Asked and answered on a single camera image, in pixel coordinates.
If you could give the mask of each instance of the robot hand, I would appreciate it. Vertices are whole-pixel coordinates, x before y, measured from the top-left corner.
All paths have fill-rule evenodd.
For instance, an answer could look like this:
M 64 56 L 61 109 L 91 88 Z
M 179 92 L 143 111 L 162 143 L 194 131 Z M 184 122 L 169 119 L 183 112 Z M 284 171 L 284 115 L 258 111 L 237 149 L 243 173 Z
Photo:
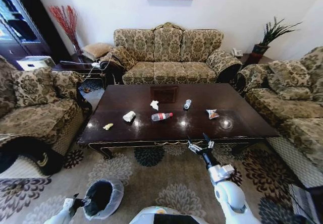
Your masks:
M 89 200 L 77 199 L 78 194 L 73 198 L 66 198 L 63 204 L 63 209 L 57 214 L 52 216 L 44 224 L 68 224 L 75 215 L 79 207 L 86 205 Z

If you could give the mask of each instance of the dark wooden coffee table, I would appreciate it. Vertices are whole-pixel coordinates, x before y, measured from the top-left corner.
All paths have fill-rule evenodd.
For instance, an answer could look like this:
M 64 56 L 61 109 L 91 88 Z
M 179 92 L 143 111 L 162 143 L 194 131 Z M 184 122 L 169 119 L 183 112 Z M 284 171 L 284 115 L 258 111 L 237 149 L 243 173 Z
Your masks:
M 152 98 L 165 101 L 159 103 L 159 111 L 150 106 Z M 192 104 L 185 111 L 187 99 Z M 220 117 L 209 120 L 206 109 L 217 109 Z M 131 110 L 136 118 L 127 123 L 122 116 Z M 170 112 L 170 119 L 151 120 L 154 113 Z M 108 123 L 114 126 L 106 131 L 103 126 Z M 109 148 L 184 145 L 188 135 L 198 143 L 203 132 L 216 143 L 252 143 L 278 136 L 229 84 L 109 85 L 79 143 L 109 159 Z

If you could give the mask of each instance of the plastic bottle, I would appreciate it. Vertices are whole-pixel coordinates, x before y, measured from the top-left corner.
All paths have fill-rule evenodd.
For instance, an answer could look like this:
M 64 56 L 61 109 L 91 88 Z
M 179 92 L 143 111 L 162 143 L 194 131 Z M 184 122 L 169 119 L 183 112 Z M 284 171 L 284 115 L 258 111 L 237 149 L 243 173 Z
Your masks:
M 157 122 L 157 121 L 165 120 L 172 116 L 173 116 L 173 113 L 157 113 L 157 114 L 151 115 L 151 119 L 154 122 Z

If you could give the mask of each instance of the crumpled tissue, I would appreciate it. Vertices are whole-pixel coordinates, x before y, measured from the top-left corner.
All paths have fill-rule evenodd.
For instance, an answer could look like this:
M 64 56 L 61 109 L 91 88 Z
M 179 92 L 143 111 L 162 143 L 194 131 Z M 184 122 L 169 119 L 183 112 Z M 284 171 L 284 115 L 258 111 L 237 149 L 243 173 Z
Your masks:
M 151 103 L 150 103 L 150 105 L 154 108 L 154 109 L 156 109 L 156 110 L 158 110 L 158 104 L 159 102 L 157 101 L 157 100 L 153 100 Z

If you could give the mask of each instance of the white device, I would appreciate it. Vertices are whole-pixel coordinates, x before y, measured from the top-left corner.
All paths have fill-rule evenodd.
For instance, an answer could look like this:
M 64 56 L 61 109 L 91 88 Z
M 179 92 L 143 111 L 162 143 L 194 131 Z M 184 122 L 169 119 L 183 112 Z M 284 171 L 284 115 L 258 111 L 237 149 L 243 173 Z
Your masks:
M 211 152 L 214 142 L 211 141 L 204 133 L 203 135 L 207 142 L 207 148 L 201 148 L 192 144 L 190 139 L 188 140 L 188 148 L 203 157 L 211 182 L 214 186 L 214 193 L 226 217 L 226 224 L 261 224 L 260 221 L 253 216 L 249 205 L 245 200 L 245 195 L 242 189 L 235 183 L 227 181 L 230 175 L 234 172 L 234 168 L 230 164 L 225 166 L 220 165 Z M 73 203 L 71 203 L 71 201 L 68 201 L 67 204 L 64 202 L 63 210 L 44 224 L 68 224 L 76 212 L 73 211 L 75 208 L 72 207 Z M 159 216 L 159 222 L 156 222 L 156 215 Z M 164 217 L 178 219 L 181 223 L 186 223 L 185 220 L 190 219 L 190 223 L 208 224 L 205 220 L 197 216 L 182 215 L 177 210 L 160 206 L 144 208 L 129 224 L 165 223 L 161 220 Z
M 25 71 L 30 71 L 42 67 L 54 67 L 55 63 L 49 56 L 27 56 L 17 60 L 17 63 Z
M 242 50 L 236 50 L 235 48 L 232 48 L 231 55 L 239 58 L 243 56 L 243 53 Z

